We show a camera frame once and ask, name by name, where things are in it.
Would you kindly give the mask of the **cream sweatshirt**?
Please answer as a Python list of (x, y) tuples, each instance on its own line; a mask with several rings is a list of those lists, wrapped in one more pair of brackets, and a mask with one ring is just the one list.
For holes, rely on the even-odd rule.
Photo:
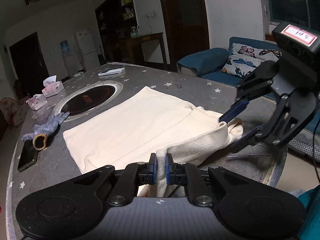
[(63, 138), (82, 173), (107, 164), (123, 169), (146, 162), (155, 153), (156, 183), (138, 194), (167, 197), (174, 191), (166, 181), (167, 154), (178, 163), (200, 165), (238, 141), (243, 131), (240, 119), (220, 121), (220, 113), (144, 87), (123, 103), (64, 131)]

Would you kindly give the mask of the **butterfly pattern pillow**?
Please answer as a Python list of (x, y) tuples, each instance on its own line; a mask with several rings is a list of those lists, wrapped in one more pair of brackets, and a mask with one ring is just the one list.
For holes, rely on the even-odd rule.
[(222, 72), (244, 78), (265, 61), (277, 61), (281, 58), (281, 51), (272, 48), (254, 48), (240, 43), (232, 43), (229, 57), (222, 68)]

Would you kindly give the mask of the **blue sofa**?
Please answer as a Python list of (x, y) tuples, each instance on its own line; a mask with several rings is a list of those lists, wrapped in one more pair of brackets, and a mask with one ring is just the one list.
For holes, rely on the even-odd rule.
[[(242, 37), (231, 37), (229, 48), (213, 48), (190, 54), (177, 63), (179, 73), (236, 86), (246, 75), (267, 60), (277, 61), (281, 51), (277, 45)], [(319, 112), (295, 138), (289, 148), (319, 157)]]

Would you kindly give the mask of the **round induction cooktop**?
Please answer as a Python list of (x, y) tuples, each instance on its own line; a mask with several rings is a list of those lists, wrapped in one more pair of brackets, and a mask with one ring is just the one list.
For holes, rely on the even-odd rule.
[(116, 81), (99, 81), (68, 95), (54, 108), (54, 115), (69, 112), (68, 121), (75, 120), (95, 111), (115, 99), (123, 90)]

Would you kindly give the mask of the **white remote control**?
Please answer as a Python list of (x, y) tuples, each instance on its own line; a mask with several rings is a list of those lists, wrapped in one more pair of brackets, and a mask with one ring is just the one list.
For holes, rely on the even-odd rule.
[(117, 75), (117, 74), (121, 74), (123, 72), (125, 72), (125, 68), (121, 67), (121, 68), (111, 69), (106, 72), (99, 72), (98, 76), (102, 77), (102, 76)]

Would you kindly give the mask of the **blue knit work glove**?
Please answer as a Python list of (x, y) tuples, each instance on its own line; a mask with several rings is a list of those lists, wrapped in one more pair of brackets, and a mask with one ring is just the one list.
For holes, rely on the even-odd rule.
[(22, 141), (32, 141), (33, 147), (37, 151), (44, 150), (47, 146), (48, 138), (55, 133), (58, 127), (69, 117), (70, 112), (61, 112), (57, 115), (50, 115), (48, 120), (42, 124), (35, 124), (33, 132), (24, 134), (21, 137)]

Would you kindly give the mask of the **black smartphone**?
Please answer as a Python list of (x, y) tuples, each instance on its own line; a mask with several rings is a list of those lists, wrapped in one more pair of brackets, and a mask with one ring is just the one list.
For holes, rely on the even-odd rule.
[(37, 162), (39, 152), (34, 148), (31, 140), (25, 141), (20, 159), (18, 162), (18, 172), (23, 172)]

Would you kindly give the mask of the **dark wooden door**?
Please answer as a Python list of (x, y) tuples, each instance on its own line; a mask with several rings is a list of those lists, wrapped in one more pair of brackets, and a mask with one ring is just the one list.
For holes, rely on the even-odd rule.
[(204, 0), (160, 0), (170, 64), (209, 49)]

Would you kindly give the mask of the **small green packet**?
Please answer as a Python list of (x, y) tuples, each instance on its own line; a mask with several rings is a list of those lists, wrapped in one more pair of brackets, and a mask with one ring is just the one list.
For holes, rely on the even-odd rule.
[(83, 74), (84, 74), (83, 72), (78, 72), (78, 73), (74, 74), (74, 77), (80, 77), (80, 76), (82, 76)]

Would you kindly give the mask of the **dark wooden side table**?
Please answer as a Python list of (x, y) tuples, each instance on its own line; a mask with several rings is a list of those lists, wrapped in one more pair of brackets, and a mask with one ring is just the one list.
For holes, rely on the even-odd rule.
[(163, 32), (144, 34), (137, 37), (125, 38), (124, 44), (128, 54), (128, 61), (132, 64), (149, 64), (148, 58), (152, 51), (158, 48), (161, 52), (162, 64), (167, 64)]

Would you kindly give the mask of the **pink tissue box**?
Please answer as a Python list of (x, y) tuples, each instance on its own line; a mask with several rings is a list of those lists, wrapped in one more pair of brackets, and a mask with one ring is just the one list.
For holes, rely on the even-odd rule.
[(57, 76), (50, 76), (43, 81), (44, 89), (42, 90), (42, 94), (49, 98), (51, 96), (55, 96), (59, 94), (62, 90), (64, 90), (63, 83), (61, 81), (57, 81)]

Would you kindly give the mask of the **small white pink box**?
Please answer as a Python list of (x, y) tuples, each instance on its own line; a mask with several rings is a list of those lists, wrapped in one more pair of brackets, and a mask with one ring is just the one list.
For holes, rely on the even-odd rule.
[(32, 98), (29, 98), (26, 103), (33, 111), (38, 111), (44, 105), (48, 103), (46, 97), (43, 94), (35, 94)]

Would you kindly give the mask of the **glass kettle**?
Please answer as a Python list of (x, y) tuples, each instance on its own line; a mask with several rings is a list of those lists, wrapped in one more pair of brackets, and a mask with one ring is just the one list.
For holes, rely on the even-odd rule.
[(131, 38), (135, 38), (139, 36), (139, 26), (134, 26), (130, 30), (130, 36)]

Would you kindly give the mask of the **water dispenser with bottle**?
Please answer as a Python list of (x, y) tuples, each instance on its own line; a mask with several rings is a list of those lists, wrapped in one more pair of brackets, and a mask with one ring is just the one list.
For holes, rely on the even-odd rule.
[(67, 40), (60, 43), (62, 57), (67, 69), (68, 75), (73, 77), (78, 73), (78, 65), (74, 53), (70, 50)]

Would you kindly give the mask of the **red dotted fabric item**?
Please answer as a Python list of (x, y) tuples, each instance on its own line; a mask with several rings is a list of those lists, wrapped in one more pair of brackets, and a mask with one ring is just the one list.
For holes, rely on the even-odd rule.
[(1, 100), (1, 111), (10, 127), (17, 127), (24, 122), (29, 106), (26, 103), (28, 97), (16, 101), (12, 98)]

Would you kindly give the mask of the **white refrigerator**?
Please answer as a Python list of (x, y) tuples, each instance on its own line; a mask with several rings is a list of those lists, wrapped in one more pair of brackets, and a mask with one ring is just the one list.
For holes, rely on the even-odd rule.
[(89, 28), (76, 31), (76, 40), (81, 54), (82, 64), (89, 71), (100, 66), (93, 36)]

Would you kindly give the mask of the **dark shelf cabinet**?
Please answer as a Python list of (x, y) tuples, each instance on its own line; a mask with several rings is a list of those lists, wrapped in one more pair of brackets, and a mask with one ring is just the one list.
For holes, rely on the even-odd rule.
[(132, 28), (138, 26), (133, 0), (105, 0), (95, 9), (95, 15), (105, 59), (128, 59), (125, 41), (131, 37)]

